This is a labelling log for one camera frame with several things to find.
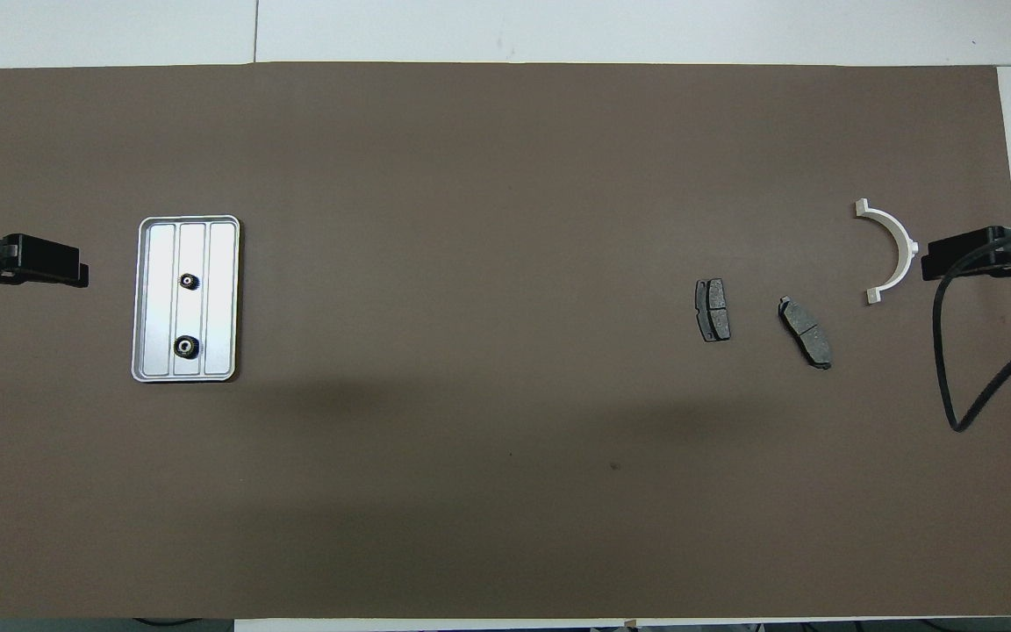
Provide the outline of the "silver metal tray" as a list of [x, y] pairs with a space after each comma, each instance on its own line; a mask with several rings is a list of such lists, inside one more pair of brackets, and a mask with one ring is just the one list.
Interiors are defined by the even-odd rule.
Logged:
[[[233, 215], [155, 216], [137, 225], [130, 375], [137, 383], [224, 383], [240, 344], [242, 224]], [[179, 276], [200, 279], [196, 291]], [[177, 336], [200, 341], [197, 359], [174, 355]]]

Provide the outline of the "long dark grey brake pad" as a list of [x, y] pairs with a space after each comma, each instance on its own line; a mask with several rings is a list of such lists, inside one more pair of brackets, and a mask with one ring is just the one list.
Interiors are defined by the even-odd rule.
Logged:
[[811, 368], [829, 370], [832, 367], [830, 340], [815, 317], [798, 301], [783, 296], [778, 318]]

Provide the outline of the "small dark grey brake pad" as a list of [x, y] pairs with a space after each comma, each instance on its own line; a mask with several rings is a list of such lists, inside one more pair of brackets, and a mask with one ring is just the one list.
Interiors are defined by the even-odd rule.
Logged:
[[719, 277], [699, 279], [695, 284], [694, 309], [705, 341], [731, 339], [725, 284]]

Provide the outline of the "brown table mat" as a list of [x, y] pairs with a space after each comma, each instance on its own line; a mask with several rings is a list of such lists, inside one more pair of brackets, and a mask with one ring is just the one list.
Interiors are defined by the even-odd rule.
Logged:
[[[1010, 224], [998, 72], [0, 69], [0, 236], [91, 271], [0, 287], [0, 617], [1011, 614], [1011, 381], [951, 432], [858, 198]], [[225, 213], [233, 379], [137, 383], [137, 225]]]

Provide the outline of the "white semicircular plastic bracket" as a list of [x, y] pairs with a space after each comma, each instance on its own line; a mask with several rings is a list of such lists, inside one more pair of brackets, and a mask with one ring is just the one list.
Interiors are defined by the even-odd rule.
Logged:
[[884, 293], [901, 284], [909, 273], [915, 257], [920, 253], [920, 244], [912, 239], [910, 232], [891, 213], [881, 211], [871, 205], [867, 197], [859, 197], [853, 204], [856, 219], [867, 219], [882, 225], [890, 235], [896, 251], [896, 263], [893, 272], [880, 285], [867, 288], [865, 303], [875, 305], [881, 303]]

